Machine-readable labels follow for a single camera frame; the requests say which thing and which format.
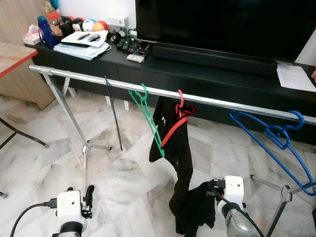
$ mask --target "power socket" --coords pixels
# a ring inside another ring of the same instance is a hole
[[[112,26],[119,26],[119,27],[126,27],[127,26],[127,16],[106,16],[105,17],[105,22],[108,25]]]

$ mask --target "television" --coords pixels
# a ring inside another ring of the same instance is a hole
[[[316,0],[136,0],[141,40],[294,62]]]

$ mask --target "blue water bottle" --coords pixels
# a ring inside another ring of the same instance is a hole
[[[57,44],[57,41],[55,39],[55,36],[51,32],[49,23],[44,16],[39,16],[38,17],[38,23],[39,23],[39,28],[42,32],[42,37],[45,45],[51,49],[54,48],[54,46]]]

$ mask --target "clothes drying rack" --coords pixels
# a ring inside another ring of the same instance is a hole
[[[97,149],[105,149],[105,150],[110,150],[111,147],[104,147],[104,146],[99,146],[99,145],[94,145],[92,144],[91,141],[87,141],[82,130],[80,129],[73,113],[71,112],[64,95],[67,92],[67,87],[69,84],[70,79],[76,79],[76,80],[81,80],[81,81],[86,81],[90,83],[96,83],[96,84],[102,84],[102,85],[107,85],[107,82],[104,78],[99,78],[99,77],[94,77],[94,76],[89,76],[89,75],[84,75],[84,74],[79,74],[79,73],[74,73],[74,72],[69,72],[69,71],[63,71],[55,68],[49,68],[49,67],[44,67],[44,66],[37,66],[37,65],[29,65],[29,69],[31,71],[39,72],[43,75],[45,78],[47,84],[49,85],[50,89],[54,93],[58,103],[62,107],[63,111],[67,115],[71,125],[77,132],[77,135],[79,136],[81,142],[83,143],[83,148],[82,148],[82,154],[83,154],[83,193],[86,191],[86,162],[87,162],[87,153],[91,148],[97,148]],[[65,77],[65,84],[63,88],[63,93],[57,88],[56,84],[54,83],[54,80],[52,76],[61,76]],[[135,85],[131,83],[126,83],[122,81],[117,81],[117,80],[111,80],[108,79],[108,83],[113,86],[113,87],[118,87],[122,89],[127,89],[127,90],[134,90],[134,91],[139,91],[139,92],[144,92],[144,87],[141,85]],[[146,87],[146,90],[149,94],[153,95],[158,95],[158,96],[166,96],[174,99],[179,99],[180,100],[180,94],[178,92],[173,92],[173,91],[167,91],[167,90],[162,90],[162,89],[157,89],[157,88],[151,88],[151,87]],[[294,113],[289,113],[289,112],[283,112],[283,111],[278,111],[278,110],[272,110],[272,109],[266,109],[266,108],[260,108],[256,106],[249,106],[249,105],[243,105],[243,104],[238,104],[238,103],[233,103],[233,102],[227,102],[227,101],[222,101],[222,100],[216,100],[216,99],[211,99],[211,98],[206,98],[206,97],[200,97],[200,96],[195,96],[195,95],[188,95],[188,94],[183,94],[183,98],[187,101],[193,101],[201,104],[206,104],[206,105],[212,105],[212,106],[217,106],[217,107],[222,107],[226,109],[232,109],[235,111],[241,111],[241,112],[249,112],[253,114],[259,114],[259,115],[265,115],[265,116],[271,116],[275,118],[280,118],[280,119],[287,119],[287,120],[293,120],[293,121],[298,121],[301,122],[300,118],[295,115]],[[301,116],[301,118],[304,119],[304,123],[308,124],[313,124],[316,125],[316,118],[314,117],[309,117],[309,116]],[[292,201],[292,195],[295,193],[298,193],[302,191],[302,187],[311,188],[316,185],[316,182],[309,182],[305,185],[301,186],[296,186],[293,188],[290,188],[288,185],[284,185],[283,187],[279,187],[275,184],[272,184],[268,181],[262,180],[255,175],[250,175],[250,177],[254,180],[257,180],[265,185],[268,185],[271,188],[274,188],[276,190],[280,191],[280,203],[278,205],[278,208],[273,216],[272,221],[270,222],[269,227],[266,230],[265,236],[270,237],[284,208],[285,205],[289,202]]]

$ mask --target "soundbar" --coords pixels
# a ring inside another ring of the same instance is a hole
[[[274,60],[166,43],[155,43],[153,56],[265,76],[277,71]]]

